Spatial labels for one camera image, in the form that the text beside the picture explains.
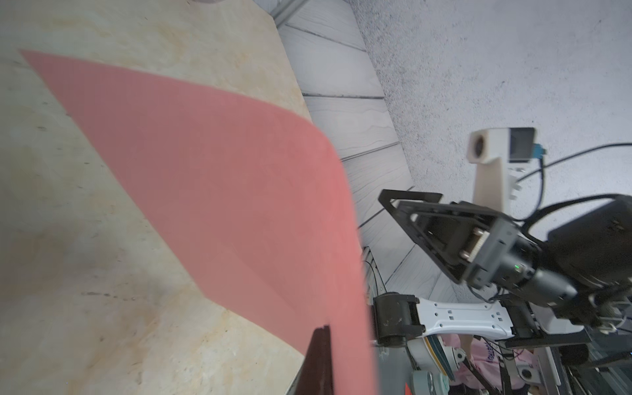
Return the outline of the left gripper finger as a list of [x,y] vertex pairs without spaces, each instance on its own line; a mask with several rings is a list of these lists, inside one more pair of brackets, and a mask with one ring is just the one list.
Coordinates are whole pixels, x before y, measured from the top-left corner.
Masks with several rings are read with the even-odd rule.
[[334,395],[329,326],[314,330],[304,362],[291,384],[291,394]]

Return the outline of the pink square paper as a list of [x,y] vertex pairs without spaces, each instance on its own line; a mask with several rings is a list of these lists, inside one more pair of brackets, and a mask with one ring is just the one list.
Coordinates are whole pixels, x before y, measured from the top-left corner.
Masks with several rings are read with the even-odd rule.
[[354,202],[320,130],[215,87],[23,57],[208,299],[299,352],[328,327],[334,393],[377,392]]

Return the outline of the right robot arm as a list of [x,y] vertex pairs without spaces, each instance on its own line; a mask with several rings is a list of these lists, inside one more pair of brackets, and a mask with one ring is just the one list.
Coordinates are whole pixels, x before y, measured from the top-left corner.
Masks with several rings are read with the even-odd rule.
[[616,330],[631,303],[631,198],[603,194],[601,206],[538,240],[530,228],[566,208],[538,210],[523,224],[435,193],[385,189],[380,204],[452,281],[505,290],[503,304],[549,309],[558,319]]

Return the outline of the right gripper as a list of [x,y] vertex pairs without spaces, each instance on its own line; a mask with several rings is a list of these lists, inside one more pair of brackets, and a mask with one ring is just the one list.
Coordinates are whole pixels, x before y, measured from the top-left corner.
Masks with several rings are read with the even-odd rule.
[[384,189],[379,203],[449,280],[481,289],[496,282],[518,238],[510,217],[468,202],[442,204],[439,193]]

